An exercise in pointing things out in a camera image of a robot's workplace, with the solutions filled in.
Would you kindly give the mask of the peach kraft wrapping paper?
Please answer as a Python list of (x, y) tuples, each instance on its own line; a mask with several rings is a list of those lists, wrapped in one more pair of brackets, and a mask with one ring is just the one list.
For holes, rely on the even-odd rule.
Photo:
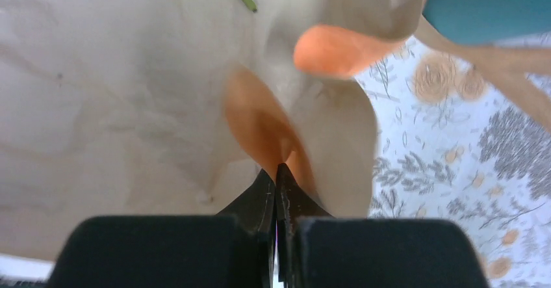
[(364, 217), (378, 146), (354, 77), (425, 0), (1, 0), (1, 252), (54, 260), (99, 215), (213, 214), (286, 163)]

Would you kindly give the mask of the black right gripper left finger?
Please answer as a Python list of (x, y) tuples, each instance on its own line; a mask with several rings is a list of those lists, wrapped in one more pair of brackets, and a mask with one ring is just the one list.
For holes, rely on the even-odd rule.
[(261, 170), (253, 183), (218, 213), (232, 215), (238, 223), (231, 254), (231, 287), (273, 286), (275, 192), (275, 183)]

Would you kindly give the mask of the brown paper ribbon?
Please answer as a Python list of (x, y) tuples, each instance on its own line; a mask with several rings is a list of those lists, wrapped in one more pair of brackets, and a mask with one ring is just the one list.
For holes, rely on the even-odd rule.
[(424, 16), (419, 19), (415, 38), (471, 63), (519, 109), (550, 130), (550, 97), (526, 78), (528, 73), (550, 75), (549, 48), (462, 46), (441, 35)]

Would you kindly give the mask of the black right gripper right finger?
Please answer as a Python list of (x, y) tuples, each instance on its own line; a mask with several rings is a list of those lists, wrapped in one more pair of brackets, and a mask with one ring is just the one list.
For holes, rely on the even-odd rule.
[(277, 222), (278, 280), (284, 287), (295, 287), (293, 237), (303, 216), (331, 216), (296, 182), (289, 167), (277, 167), (275, 180), (275, 218)]

